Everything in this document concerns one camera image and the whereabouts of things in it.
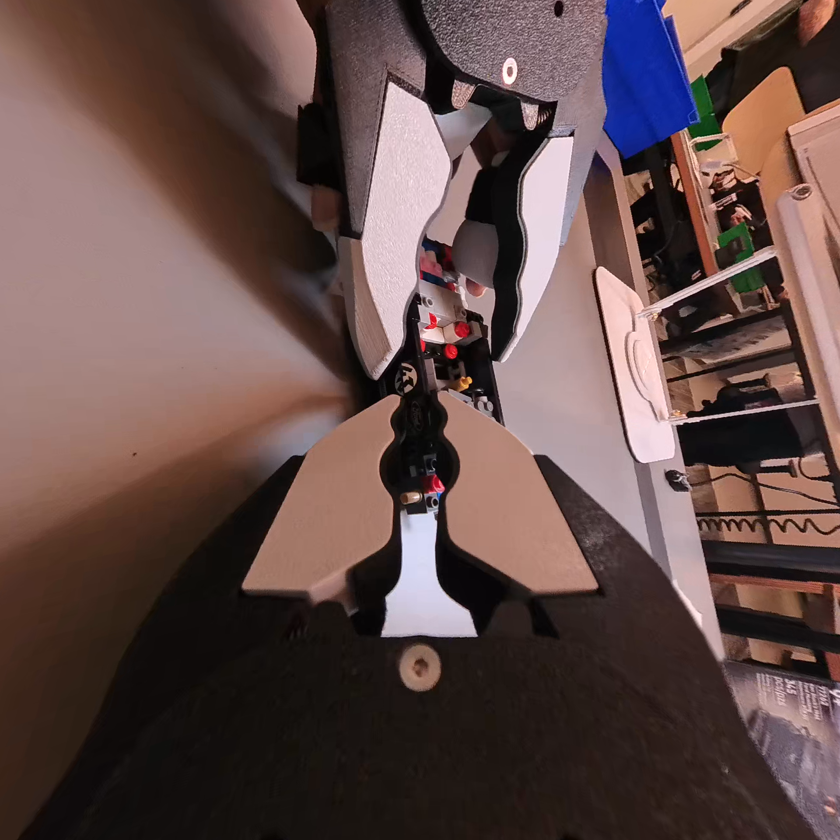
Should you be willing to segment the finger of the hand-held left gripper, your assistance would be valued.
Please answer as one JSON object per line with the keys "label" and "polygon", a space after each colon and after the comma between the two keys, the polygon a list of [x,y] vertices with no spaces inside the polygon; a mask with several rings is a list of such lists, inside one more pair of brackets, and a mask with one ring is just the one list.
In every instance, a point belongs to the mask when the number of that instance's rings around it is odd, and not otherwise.
{"label": "finger of the hand-held left gripper", "polygon": [[563,241],[574,138],[523,136],[497,168],[491,189],[498,252],[490,351],[505,361],[526,331]]}
{"label": "finger of the hand-held left gripper", "polygon": [[378,380],[403,347],[419,252],[452,166],[435,116],[389,81],[362,234],[339,238],[339,279],[353,347]]}

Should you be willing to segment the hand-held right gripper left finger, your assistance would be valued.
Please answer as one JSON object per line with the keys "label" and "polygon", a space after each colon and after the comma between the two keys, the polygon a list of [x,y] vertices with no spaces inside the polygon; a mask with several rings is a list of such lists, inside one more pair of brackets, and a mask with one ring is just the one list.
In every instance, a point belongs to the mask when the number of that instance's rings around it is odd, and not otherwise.
{"label": "hand-held right gripper left finger", "polygon": [[245,576],[244,593],[350,606],[352,569],[382,550],[394,529],[381,462],[400,404],[389,395],[309,449]]}

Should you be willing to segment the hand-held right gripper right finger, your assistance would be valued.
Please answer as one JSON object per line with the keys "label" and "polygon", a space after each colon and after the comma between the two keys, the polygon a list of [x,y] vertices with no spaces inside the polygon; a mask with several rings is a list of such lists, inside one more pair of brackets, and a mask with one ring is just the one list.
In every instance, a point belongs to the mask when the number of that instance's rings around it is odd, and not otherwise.
{"label": "hand-held right gripper right finger", "polygon": [[538,601],[590,596],[599,584],[531,450],[448,392],[437,398],[451,467],[437,516],[436,574],[477,634],[512,613],[542,630]]}

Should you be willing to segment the lego car model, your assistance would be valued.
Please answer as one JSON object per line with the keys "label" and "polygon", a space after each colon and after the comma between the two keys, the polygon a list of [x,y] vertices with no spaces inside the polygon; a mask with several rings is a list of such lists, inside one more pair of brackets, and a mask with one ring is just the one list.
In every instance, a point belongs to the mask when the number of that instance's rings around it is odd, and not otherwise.
{"label": "lego car model", "polygon": [[466,280],[450,245],[424,238],[402,347],[371,387],[371,400],[396,396],[398,449],[386,478],[410,516],[437,516],[448,471],[437,398],[448,393],[503,424],[488,327],[469,309]]}

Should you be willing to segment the lego instruction booklet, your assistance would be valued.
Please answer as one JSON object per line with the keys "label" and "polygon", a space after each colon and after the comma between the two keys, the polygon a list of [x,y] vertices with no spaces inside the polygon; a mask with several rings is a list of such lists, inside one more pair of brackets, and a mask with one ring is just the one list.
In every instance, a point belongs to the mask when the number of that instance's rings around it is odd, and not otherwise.
{"label": "lego instruction booklet", "polygon": [[804,182],[819,193],[826,225],[839,243],[839,100],[787,129]]}

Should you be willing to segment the lego set box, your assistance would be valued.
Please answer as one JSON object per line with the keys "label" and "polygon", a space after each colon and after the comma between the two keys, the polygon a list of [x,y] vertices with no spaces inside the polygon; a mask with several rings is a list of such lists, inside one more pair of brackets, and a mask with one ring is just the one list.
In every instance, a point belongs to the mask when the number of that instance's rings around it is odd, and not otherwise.
{"label": "lego set box", "polygon": [[765,664],[724,664],[757,750],[815,835],[839,838],[839,685]]}

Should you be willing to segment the blue plastic bin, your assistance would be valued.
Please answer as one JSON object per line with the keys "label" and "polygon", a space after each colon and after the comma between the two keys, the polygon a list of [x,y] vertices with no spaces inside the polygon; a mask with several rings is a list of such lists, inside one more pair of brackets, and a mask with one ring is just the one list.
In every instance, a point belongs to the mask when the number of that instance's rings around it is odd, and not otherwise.
{"label": "blue plastic bin", "polygon": [[604,130],[627,159],[699,120],[676,24],[663,1],[608,1]]}

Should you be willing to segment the white book stand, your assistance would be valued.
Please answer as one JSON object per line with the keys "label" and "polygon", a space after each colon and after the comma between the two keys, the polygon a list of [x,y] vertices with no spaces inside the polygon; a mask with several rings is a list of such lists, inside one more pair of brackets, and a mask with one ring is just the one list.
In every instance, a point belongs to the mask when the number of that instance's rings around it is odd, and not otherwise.
{"label": "white book stand", "polygon": [[816,183],[802,183],[783,192],[775,208],[781,227],[781,233],[774,235],[777,246],[762,248],[648,306],[609,270],[596,269],[595,292],[606,348],[626,443],[636,462],[650,464],[672,458],[676,451],[674,428],[707,420],[705,416],[687,417],[671,410],[650,322],[676,303],[774,259],[786,281],[791,281],[793,290],[799,293],[805,333],[812,337],[814,345],[810,360],[822,371],[815,396],[791,407],[816,406],[823,418],[838,420],[838,222]]}

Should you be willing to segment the green plastic bin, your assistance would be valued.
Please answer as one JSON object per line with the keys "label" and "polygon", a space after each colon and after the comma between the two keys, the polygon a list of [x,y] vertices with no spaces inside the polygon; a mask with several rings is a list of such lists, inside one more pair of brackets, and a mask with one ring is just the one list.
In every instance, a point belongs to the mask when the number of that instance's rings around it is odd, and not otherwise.
{"label": "green plastic bin", "polygon": [[[721,270],[739,264],[755,253],[746,222],[722,231],[717,237],[717,244],[716,260]],[[750,268],[731,277],[729,283],[738,294],[758,291],[764,286],[763,274],[759,268]]]}
{"label": "green plastic bin", "polygon": [[721,133],[721,126],[715,113],[713,101],[703,76],[691,82],[690,90],[695,101],[697,121],[688,127],[691,138],[703,138]]}

